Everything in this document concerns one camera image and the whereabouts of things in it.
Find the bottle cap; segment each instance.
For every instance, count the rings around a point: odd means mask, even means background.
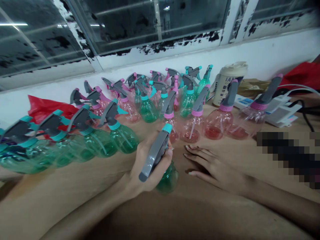
[[[234,100],[236,99],[237,91],[238,91],[238,80],[233,79],[230,83],[229,92],[226,98],[220,104],[219,109],[224,112],[230,112],[234,105]]]
[[[203,105],[206,102],[206,96],[209,91],[209,88],[210,88],[210,85],[205,86],[201,90],[199,96],[197,97],[197,100],[194,102],[192,112],[191,112],[193,116],[196,116],[196,117],[202,116]]]
[[[266,109],[281,81],[282,78],[280,76],[273,78],[268,86],[268,89],[264,93],[262,93],[260,97],[257,98],[253,103],[251,103],[250,106],[256,110]]]
[[[156,140],[153,142],[146,159],[146,162],[139,174],[139,180],[145,182],[156,165],[160,162],[165,150],[168,148],[169,136],[172,130],[172,125],[166,124],[159,132]]]
[[[115,119],[117,114],[128,114],[126,111],[121,109],[118,105],[118,100],[113,99],[106,109],[103,111],[101,116],[100,124],[98,127],[102,127],[104,124],[108,123],[111,130],[116,130],[120,127],[120,123]]]
[[[166,119],[170,119],[174,117],[173,103],[175,99],[176,99],[176,92],[171,91],[169,93],[169,96],[166,98],[166,100],[163,103],[161,114],[164,114],[164,117]]]

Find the fingernail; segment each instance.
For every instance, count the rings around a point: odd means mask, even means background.
[[[172,149],[168,149],[168,150],[167,150],[167,154],[168,154],[169,156],[172,156],[172,155],[173,155]]]

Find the electric cord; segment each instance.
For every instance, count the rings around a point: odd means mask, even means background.
[[[293,107],[294,105],[296,105],[298,102],[301,102],[301,105],[302,105],[302,109],[304,110],[305,109],[305,104],[304,104],[304,101],[299,99],[297,101],[294,101],[293,103],[291,103],[288,107]],[[311,125],[311,123],[309,122],[308,118],[307,118],[307,115],[305,113],[305,111],[302,110],[302,115],[303,115],[303,118],[304,120],[306,121],[307,125],[309,126],[310,128],[310,131],[311,132],[314,132],[314,129],[313,129],[313,126]]]

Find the blurred object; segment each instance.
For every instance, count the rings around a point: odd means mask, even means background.
[[[263,93],[269,86],[270,81],[259,81],[256,78],[241,81],[237,94],[244,97],[255,97]]]

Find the brown table surface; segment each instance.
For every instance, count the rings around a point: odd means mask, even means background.
[[[319,105],[319,98],[312,94],[306,95],[305,99],[308,98],[311,105]],[[204,116],[213,109],[211,105],[204,106]],[[310,140],[302,115],[296,115],[299,118],[291,127],[265,124],[262,131],[288,132],[288,138],[297,140],[296,146],[309,146],[310,153],[319,152],[314,140]],[[308,118],[319,132],[319,118],[311,115]],[[141,121],[129,127],[142,140],[156,125],[157,122]],[[186,174],[186,170],[197,166],[183,157],[185,144],[182,141],[173,144],[173,160],[179,172],[176,190],[167,196],[155,190],[141,194],[103,220],[93,236],[101,239],[312,239],[271,210]],[[318,192],[299,182],[297,176],[289,175],[289,170],[282,168],[281,162],[273,161],[271,154],[263,154],[253,139],[202,138],[197,145],[214,150],[240,171],[320,203]],[[95,158],[25,176],[0,202],[0,239],[39,239],[64,216],[129,171],[134,160],[135,153],[117,153],[111,158]],[[6,174],[0,169],[0,176]]]

